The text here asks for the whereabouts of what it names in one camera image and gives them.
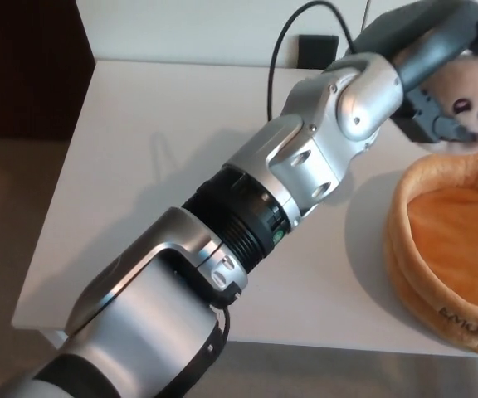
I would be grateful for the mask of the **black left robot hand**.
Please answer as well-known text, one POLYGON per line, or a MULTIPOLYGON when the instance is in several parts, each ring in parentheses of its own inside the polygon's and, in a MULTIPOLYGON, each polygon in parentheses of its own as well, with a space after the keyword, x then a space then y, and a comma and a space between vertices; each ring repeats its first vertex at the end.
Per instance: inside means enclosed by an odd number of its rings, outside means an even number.
POLYGON ((373 20, 354 40, 354 51, 383 56, 401 79, 404 98, 392 121, 414 143, 474 143, 476 130, 458 120, 478 115, 467 95, 447 105, 431 89, 454 62, 478 61, 478 2, 416 1, 373 20))

